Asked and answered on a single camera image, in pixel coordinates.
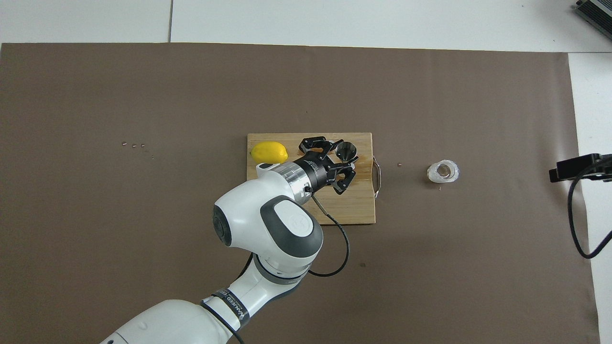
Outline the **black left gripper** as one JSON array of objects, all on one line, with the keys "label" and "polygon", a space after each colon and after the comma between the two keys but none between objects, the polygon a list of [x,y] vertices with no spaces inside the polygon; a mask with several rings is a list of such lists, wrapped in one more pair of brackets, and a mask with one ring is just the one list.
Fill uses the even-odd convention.
[{"label": "black left gripper", "polygon": [[303,139],[299,144],[302,157],[295,160],[309,180],[308,192],[315,193],[326,186],[336,194],[343,194],[356,176],[355,163],[333,163],[329,155],[343,143],[343,139],[328,140],[324,136]]}]

